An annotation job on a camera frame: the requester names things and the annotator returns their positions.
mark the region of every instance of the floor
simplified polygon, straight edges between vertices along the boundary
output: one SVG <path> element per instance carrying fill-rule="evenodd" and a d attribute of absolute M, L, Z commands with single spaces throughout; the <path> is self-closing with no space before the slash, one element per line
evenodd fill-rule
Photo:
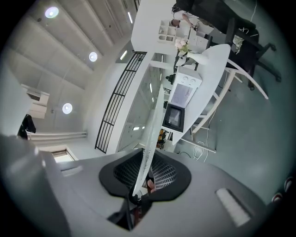
<path fill-rule="evenodd" d="M 241 17 L 250 19 L 255 1 L 226 0 Z M 265 100 L 258 90 L 250 91 L 246 79 L 235 80 L 219 105 L 210 124 L 208 143 L 217 150 L 209 153 L 206 162 L 220 167 L 253 190 L 266 204 L 281 190 L 294 167 L 296 140 L 296 71 L 289 47 L 280 30 L 258 5 L 252 20 L 260 33 L 259 42 L 276 45 L 263 56 L 282 74 L 282 83 L 256 67 L 254 79 L 269 96 Z M 206 130 L 200 130 L 194 140 L 206 141 Z M 194 146 L 183 141 L 175 152 L 187 152 L 193 158 Z M 197 162 L 203 162 L 207 152 Z"/>

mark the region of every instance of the white desk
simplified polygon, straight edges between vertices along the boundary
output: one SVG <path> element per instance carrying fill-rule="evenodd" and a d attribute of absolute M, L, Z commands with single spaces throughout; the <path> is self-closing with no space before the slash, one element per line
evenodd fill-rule
<path fill-rule="evenodd" d="M 197 89 L 194 93 L 193 97 L 191 98 L 190 102 L 188 103 L 185 109 L 185 120 L 184 120 L 184 132 L 183 133 L 173 133 L 173 145 L 175 145 L 180 139 L 196 145 L 200 148 L 204 148 L 211 152 L 216 152 L 215 149 L 209 148 L 207 146 L 203 146 L 201 144 L 195 143 L 194 141 L 190 141 L 187 139 L 182 138 L 184 134 L 193 126 L 194 122 L 198 118 L 203 118 L 202 121 L 194 128 L 192 131 L 196 133 L 199 129 L 203 128 L 202 126 L 205 122 L 211 117 L 211 115 L 215 112 L 217 107 L 219 106 L 220 102 L 224 98 L 225 94 L 227 93 L 233 79 L 237 79 L 239 82 L 242 83 L 236 74 L 244 75 L 247 79 L 249 79 L 254 86 L 262 93 L 265 99 L 268 99 L 267 94 L 265 91 L 260 87 L 260 85 L 240 66 L 236 63 L 228 59 L 230 53 L 230 46 L 228 44 L 220 44 L 214 47 L 211 47 L 203 52 L 208 58 L 209 63 L 207 65 L 199 65 L 197 68 L 197 72 L 203 79 L 201 86 Z M 237 69 L 226 68 L 226 64 L 230 63 Z M 215 89 L 218 86 L 218 83 L 223 75 L 224 70 L 226 70 L 229 75 L 223 86 L 222 91 L 219 95 L 215 93 Z M 204 111 L 205 107 L 207 106 L 208 102 L 212 98 L 215 97 L 216 102 L 214 103 L 211 110 L 207 113 L 207 115 L 201 115 Z"/>
<path fill-rule="evenodd" d="M 209 63 L 207 65 L 199 64 L 197 68 L 197 72 L 200 74 L 203 82 L 196 90 L 185 109 L 184 132 L 173 133 L 173 145 L 175 145 L 192 127 L 215 93 L 225 70 L 230 49 L 228 44 L 220 44 L 202 53 L 209 58 Z"/>

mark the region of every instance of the fluorescent light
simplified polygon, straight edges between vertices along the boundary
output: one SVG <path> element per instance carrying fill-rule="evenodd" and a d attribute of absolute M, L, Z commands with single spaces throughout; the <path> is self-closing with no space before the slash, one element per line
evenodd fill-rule
<path fill-rule="evenodd" d="M 92 62 L 95 62 L 96 60 L 98 59 L 98 55 L 96 52 L 91 52 L 89 54 L 89 60 L 92 61 Z"/>
<path fill-rule="evenodd" d="M 123 58 L 125 57 L 125 55 L 128 53 L 128 51 L 124 51 L 124 53 L 121 55 L 120 60 L 123 60 Z"/>
<path fill-rule="evenodd" d="M 46 10 L 45 16 L 47 18 L 54 18 L 59 14 L 59 9 L 55 6 L 50 7 L 49 9 Z"/>
<path fill-rule="evenodd" d="M 129 15 L 129 20 L 130 20 L 131 24 L 133 24 L 133 19 L 131 18 L 130 12 L 128 12 L 128 15 Z"/>

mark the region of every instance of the recessed ceiling light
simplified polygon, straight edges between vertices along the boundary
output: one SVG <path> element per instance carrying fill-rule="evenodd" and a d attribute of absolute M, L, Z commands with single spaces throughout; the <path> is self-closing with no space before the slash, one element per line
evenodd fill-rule
<path fill-rule="evenodd" d="M 45 16 L 47 18 L 54 18 L 59 14 L 59 9 L 55 6 L 50 7 L 45 11 Z"/>
<path fill-rule="evenodd" d="M 97 53 L 95 53 L 95 52 L 91 52 L 91 53 L 89 54 L 89 60 L 90 60 L 90 61 L 95 62 L 97 59 L 98 59 L 98 55 L 97 55 Z"/>
<path fill-rule="evenodd" d="M 133 19 L 131 18 L 130 12 L 128 12 L 128 15 L 129 15 L 129 20 L 130 20 L 131 24 L 133 24 Z"/>
<path fill-rule="evenodd" d="M 66 104 L 63 105 L 62 110 L 63 110 L 63 113 L 69 114 L 72 111 L 72 105 L 69 104 L 69 103 L 66 103 Z"/>
<path fill-rule="evenodd" d="M 123 60 L 123 58 L 125 57 L 125 55 L 128 53 L 128 51 L 124 51 L 124 53 L 121 55 L 120 60 Z"/>

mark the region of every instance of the black chair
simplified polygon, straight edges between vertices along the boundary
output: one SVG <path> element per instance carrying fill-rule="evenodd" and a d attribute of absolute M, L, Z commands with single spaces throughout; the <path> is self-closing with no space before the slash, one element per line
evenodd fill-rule
<path fill-rule="evenodd" d="M 230 46 L 233 44 L 234 35 L 237 35 L 237 24 L 235 19 L 231 19 L 228 24 L 228 30 L 226 34 L 226 40 L 225 43 L 229 44 Z M 238 54 L 235 54 L 233 51 L 229 54 L 229 59 L 238 64 L 241 68 L 243 68 L 250 76 L 253 77 L 255 66 L 258 65 L 271 74 L 273 74 L 276 78 L 276 81 L 281 82 L 282 77 L 281 75 L 275 71 L 273 68 L 270 68 L 269 66 L 265 65 L 259 59 L 266 53 L 266 51 L 271 48 L 271 50 L 276 51 L 275 45 L 268 43 L 266 46 L 261 46 L 259 41 L 259 33 L 256 29 L 249 30 L 248 37 L 252 38 L 254 42 L 256 42 L 255 45 L 252 42 L 248 40 L 244 40 L 242 43 L 242 46 L 240 48 L 240 51 Z M 227 64 L 227 67 L 234 68 L 229 63 Z M 248 86 L 251 90 L 254 90 L 254 85 L 249 81 Z"/>
<path fill-rule="evenodd" d="M 281 82 L 282 78 L 278 72 L 259 61 L 269 48 L 276 51 L 276 47 L 271 43 L 264 47 L 259 44 L 259 33 L 254 23 L 238 16 L 222 0 L 177 0 L 177 5 L 182 10 L 210 22 L 220 32 L 226 34 L 225 43 L 232 45 L 235 35 L 244 39 L 240 52 L 235 54 L 231 51 L 229 59 L 243 68 L 250 76 L 253 76 L 254 68 L 258 65 L 273 74 L 276 81 Z M 249 30 L 248 34 L 239 30 L 243 27 Z M 251 82 L 248 86 L 254 90 Z"/>

